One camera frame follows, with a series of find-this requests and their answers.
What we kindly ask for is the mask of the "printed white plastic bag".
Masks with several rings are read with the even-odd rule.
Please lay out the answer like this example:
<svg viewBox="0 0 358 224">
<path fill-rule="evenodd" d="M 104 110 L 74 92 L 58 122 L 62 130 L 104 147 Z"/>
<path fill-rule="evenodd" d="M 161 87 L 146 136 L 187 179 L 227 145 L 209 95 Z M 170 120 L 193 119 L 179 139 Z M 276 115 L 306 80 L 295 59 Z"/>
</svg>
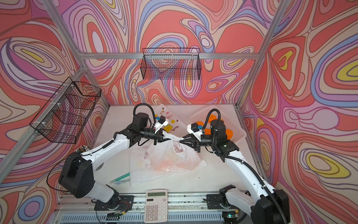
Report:
<svg viewBox="0 0 358 224">
<path fill-rule="evenodd" d="M 180 143 L 182 138 L 166 131 L 163 134 L 168 141 L 152 145 L 148 148 L 148 158 L 153 170 L 156 170 L 153 164 L 161 160 L 174 161 L 181 168 L 180 172 L 189 172 L 199 166 L 206 166 L 205 161 L 198 156 L 194 149 Z"/>
</svg>

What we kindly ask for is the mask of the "white plastic fruit basket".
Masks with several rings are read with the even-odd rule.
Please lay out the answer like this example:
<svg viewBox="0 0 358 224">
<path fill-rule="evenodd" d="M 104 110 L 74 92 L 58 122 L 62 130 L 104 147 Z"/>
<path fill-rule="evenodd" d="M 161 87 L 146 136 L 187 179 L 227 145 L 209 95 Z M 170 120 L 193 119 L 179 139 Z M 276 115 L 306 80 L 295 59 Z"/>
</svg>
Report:
<svg viewBox="0 0 358 224">
<path fill-rule="evenodd" d="M 241 124 L 238 120 L 237 115 L 235 114 L 233 105 L 211 105 L 207 106 L 197 112 L 195 112 L 190 120 L 192 123 L 201 121 L 205 122 L 207 114 L 212 109 L 218 109 L 221 113 L 221 119 L 224 121 L 227 130 L 233 132 L 233 136 L 230 139 L 234 143 L 242 142 L 246 139 L 246 132 L 242 129 Z"/>
</svg>

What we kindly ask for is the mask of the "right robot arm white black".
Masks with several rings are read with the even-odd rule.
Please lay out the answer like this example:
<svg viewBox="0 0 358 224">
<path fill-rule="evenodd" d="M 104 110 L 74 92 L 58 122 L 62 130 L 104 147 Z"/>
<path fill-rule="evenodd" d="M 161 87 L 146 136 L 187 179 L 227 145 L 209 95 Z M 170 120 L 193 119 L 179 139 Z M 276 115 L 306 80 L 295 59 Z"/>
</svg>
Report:
<svg viewBox="0 0 358 224">
<path fill-rule="evenodd" d="M 266 182 L 249 165 L 239 147 L 226 134 L 222 120 L 210 123 L 210 134 L 205 134 L 205 126 L 193 123 L 187 126 L 188 134 L 181 143 L 199 150 L 210 147 L 212 153 L 226 163 L 240 178 L 248 194 L 237 190 L 233 185 L 220 189 L 225 206 L 234 206 L 251 217 L 254 224 L 288 224 L 290 218 L 289 197 L 284 190 L 277 190 Z"/>
</svg>

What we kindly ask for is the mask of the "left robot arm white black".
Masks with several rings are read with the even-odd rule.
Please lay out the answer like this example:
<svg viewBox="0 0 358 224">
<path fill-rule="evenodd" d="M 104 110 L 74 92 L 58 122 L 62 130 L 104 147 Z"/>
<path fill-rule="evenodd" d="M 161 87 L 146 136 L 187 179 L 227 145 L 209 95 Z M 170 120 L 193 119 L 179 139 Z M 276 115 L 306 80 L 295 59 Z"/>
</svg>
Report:
<svg viewBox="0 0 358 224">
<path fill-rule="evenodd" d="M 163 127 L 168 125 L 168 120 L 164 116 L 156 117 L 152 127 L 147 126 L 148 121 L 148 114 L 135 114 L 132 123 L 126 129 L 115 132 L 106 143 L 81 154 L 70 154 L 64 161 L 59 184 L 76 198 L 96 199 L 111 209 L 119 205 L 119 193 L 106 184 L 98 183 L 94 171 L 105 161 L 138 144 L 142 139 L 162 142 Z"/>
</svg>

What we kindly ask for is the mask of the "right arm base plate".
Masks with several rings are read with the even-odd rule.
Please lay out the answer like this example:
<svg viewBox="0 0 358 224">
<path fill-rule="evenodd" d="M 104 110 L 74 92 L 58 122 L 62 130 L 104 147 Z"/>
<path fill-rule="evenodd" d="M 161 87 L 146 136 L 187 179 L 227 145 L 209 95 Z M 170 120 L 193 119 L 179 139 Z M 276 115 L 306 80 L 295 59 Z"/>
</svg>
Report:
<svg viewBox="0 0 358 224">
<path fill-rule="evenodd" d="M 207 203 L 210 210 L 237 210 L 238 208 L 229 204 L 222 194 L 207 194 L 203 201 Z"/>
</svg>

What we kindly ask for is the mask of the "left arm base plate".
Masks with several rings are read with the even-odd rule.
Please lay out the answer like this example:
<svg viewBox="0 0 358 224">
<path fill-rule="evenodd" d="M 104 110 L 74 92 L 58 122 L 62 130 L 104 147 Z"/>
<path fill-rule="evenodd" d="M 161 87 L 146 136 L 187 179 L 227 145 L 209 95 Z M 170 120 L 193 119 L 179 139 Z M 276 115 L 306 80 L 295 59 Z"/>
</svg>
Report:
<svg viewBox="0 0 358 224">
<path fill-rule="evenodd" d="M 134 203 L 133 195 L 118 195 L 114 196 L 109 202 L 96 202 L 95 211 L 130 211 Z"/>
</svg>

